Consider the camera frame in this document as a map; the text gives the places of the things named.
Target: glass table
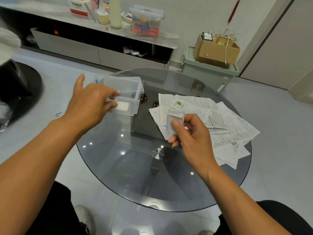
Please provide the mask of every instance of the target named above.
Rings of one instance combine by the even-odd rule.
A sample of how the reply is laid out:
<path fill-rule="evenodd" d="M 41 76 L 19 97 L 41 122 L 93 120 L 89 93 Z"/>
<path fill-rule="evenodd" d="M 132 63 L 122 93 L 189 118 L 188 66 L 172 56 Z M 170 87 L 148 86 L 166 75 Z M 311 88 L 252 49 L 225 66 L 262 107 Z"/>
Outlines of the glass table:
<path fill-rule="evenodd" d="M 102 122 L 77 143 L 92 173 L 110 190 L 139 205 L 171 212 L 195 211 L 216 202 L 182 148 L 172 149 L 164 140 L 149 109 L 158 105 L 158 94 L 179 94 L 223 101 L 239 113 L 219 92 L 185 74 L 156 68 L 120 71 L 113 76 L 139 76 L 145 95 L 134 117 L 107 113 Z M 246 149 L 251 153 L 251 143 Z M 238 184 L 244 181 L 251 155 L 238 161 L 237 169 L 221 168 Z"/>

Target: white sneaker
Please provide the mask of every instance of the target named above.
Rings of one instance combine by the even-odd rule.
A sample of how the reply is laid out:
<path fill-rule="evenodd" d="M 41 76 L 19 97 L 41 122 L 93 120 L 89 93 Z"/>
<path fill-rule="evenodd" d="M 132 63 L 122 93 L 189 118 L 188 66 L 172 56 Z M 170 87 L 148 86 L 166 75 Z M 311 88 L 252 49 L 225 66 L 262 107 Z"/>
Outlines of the white sneaker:
<path fill-rule="evenodd" d="M 74 209 L 80 224 L 84 227 L 86 233 L 88 235 L 96 235 L 96 225 L 90 210 L 82 205 L 77 205 Z"/>
<path fill-rule="evenodd" d="M 214 232 L 210 231 L 210 230 L 204 230 L 198 233 L 198 235 L 213 235 Z"/>

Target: cabinet drawer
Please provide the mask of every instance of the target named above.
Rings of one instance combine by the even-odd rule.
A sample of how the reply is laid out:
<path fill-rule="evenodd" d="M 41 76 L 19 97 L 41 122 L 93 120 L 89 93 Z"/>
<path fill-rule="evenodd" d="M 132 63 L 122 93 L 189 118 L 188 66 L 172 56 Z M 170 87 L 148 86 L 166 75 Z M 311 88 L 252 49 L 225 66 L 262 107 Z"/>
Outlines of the cabinet drawer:
<path fill-rule="evenodd" d="M 132 68 L 164 68 L 165 64 L 127 55 L 105 48 L 98 48 L 100 64 L 118 70 Z"/>
<path fill-rule="evenodd" d="M 40 49 L 100 64 L 98 47 L 31 29 Z"/>

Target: green plastic bin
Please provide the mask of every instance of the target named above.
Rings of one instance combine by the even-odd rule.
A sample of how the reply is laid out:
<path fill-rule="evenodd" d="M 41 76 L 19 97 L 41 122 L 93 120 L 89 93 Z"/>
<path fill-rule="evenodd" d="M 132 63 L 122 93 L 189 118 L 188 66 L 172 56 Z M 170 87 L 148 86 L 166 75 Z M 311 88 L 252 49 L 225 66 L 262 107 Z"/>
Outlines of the green plastic bin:
<path fill-rule="evenodd" d="M 189 75 L 205 85 L 222 92 L 234 76 L 238 76 L 237 65 L 230 65 L 228 69 L 214 65 L 199 63 L 195 60 L 194 48 L 188 46 L 184 52 L 182 73 Z M 189 87 L 192 84 L 190 78 L 180 78 L 179 85 Z"/>

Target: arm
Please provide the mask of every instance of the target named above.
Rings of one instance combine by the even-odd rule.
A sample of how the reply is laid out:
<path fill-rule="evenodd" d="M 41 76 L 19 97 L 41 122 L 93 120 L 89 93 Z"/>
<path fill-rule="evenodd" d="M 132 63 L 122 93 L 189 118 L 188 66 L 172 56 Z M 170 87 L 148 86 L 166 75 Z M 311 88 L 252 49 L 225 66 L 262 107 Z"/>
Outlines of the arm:
<path fill-rule="evenodd" d="M 73 97 L 59 119 L 0 165 L 0 234 L 25 234 L 46 201 L 59 168 L 79 138 L 103 119 L 119 92 L 77 79 Z"/>
<path fill-rule="evenodd" d="M 208 186 L 232 234 L 290 235 L 218 166 L 209 130 L 196 114 L 185 115 L 189 131 L 178 121 L 173 121 L 172 126 L 178 137 L 172 136 L 168 141 L 174 147 L 181 142 L 187 160 Z"/>

